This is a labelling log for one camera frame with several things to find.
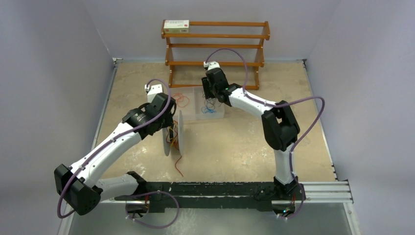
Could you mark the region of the white plastic cable spool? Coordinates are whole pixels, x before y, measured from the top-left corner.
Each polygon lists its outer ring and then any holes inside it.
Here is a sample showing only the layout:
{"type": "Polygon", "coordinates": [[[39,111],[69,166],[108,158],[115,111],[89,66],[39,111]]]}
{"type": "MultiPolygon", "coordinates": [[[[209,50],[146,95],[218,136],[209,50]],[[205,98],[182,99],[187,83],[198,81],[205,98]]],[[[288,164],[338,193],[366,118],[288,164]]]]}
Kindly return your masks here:
{"type": "Polygon", "coordinates": [[[162,129],[162,143],[165,156],[170,154],[170,151],[175,148],[180,155],[184,154],[184,117],[182,111],[173,117],[174,120],[174,137],[172,141],[168,141],[167,130],[162,129]]]}

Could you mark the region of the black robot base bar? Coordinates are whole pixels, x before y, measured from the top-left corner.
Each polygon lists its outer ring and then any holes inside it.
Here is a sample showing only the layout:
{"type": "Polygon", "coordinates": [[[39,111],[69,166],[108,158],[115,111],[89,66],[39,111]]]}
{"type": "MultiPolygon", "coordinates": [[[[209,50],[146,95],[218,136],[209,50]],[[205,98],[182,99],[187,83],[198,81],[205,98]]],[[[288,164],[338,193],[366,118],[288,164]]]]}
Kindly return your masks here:
{"type": "Polygon", "coordinates": [[[253,209],[274,212],[282,217],[294,214],[304,199],[299,193],[280,197],[272,182],[150,182],[138,174],[138,187],[132,195],[118,200],[142,201],[150,213],[167,208],[180,209],[253,209]]]}

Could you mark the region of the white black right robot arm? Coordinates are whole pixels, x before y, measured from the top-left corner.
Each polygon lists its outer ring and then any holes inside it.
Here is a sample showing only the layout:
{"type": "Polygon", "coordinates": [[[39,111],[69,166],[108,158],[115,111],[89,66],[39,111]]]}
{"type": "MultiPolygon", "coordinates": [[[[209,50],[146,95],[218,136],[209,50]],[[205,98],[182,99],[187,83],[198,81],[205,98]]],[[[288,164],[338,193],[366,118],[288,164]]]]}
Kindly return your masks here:
{"type": "Polygon", "coordinates": [[[220,67],[208,66],[202,84],[207,98],[215,98],[261,119],[264,139],[274,152],[276,196],[287,199],[298,192],[299,198],[304,199],[305,190],[295,173],[292,151],[300,127],[288,103],[284,100],[279,103],[269,102],[247,92],[238,84],[229,84],[220,67]]]}

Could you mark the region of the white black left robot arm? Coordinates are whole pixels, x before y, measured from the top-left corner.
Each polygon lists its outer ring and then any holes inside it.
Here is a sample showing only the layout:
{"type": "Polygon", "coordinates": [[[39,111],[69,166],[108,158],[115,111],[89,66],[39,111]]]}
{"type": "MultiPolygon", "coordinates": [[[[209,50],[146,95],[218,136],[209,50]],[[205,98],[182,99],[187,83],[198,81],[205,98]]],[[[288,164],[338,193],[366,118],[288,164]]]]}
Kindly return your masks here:
{"type": "Polygon", "coordinates": [[[63,164],[54,170],[58,199],[57,215],[63,215],[61,206],[66,202],[79,215],[91,212],[98,203],[110,198],[129,195],[140,200],[146,194],[143,180],[133,171],[102,179],[103,173],[127,150],[173,124],[176,100],[165,93],[158,93],[151,102],[131,109],[115,130],[85,157],[70,166],[63,164]]]}

